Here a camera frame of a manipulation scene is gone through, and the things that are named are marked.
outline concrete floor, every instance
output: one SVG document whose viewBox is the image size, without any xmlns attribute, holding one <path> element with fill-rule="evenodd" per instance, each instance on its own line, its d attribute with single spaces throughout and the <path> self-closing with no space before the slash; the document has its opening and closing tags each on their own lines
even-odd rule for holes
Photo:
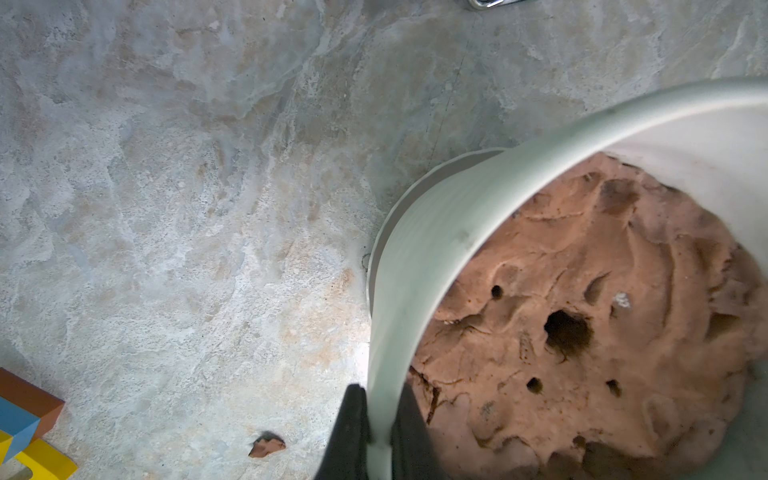
<svg viewBox="0 0 768 480">
<path fill-rule="evenodd" d="M 76 480 L 308 478 L 416 178 L 766 73 L 764 0 L 0 0 L 0 365 Z"/>
</svg>

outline metal object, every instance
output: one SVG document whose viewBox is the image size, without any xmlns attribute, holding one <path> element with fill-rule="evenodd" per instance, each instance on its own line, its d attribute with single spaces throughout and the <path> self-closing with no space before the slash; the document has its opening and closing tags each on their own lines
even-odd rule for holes
<svg viewBox="0 0 768 480">
<path fill-rule="evenodd" d="M 467 0 L 469 6 L 475 10 L 488 10 L 493 7 L 501 7 L 510 3 L 522 2 L 523 0 Z"/>
</svg>

